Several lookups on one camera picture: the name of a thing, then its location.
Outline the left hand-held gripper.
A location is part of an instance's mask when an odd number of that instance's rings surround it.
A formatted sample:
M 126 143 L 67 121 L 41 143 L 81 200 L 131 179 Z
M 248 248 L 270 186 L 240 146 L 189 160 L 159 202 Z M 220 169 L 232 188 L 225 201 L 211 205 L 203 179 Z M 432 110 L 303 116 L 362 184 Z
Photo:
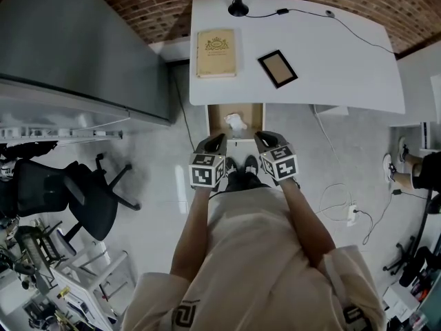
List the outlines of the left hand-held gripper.
M 227 137 L 224 133 L 201 141 L 189 160 L 189 182 L 193 188 L 218 190 L 225 176 Z

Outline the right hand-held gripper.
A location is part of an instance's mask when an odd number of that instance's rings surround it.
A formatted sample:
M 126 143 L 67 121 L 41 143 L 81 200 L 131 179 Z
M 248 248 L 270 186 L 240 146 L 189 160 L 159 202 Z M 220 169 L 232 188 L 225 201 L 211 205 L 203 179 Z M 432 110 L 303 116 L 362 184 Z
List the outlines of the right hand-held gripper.
M 277 132 L 258 131 L 254 134 L 261 167 L 275 185 L 298 174 L 297 155 L 292 145 Z

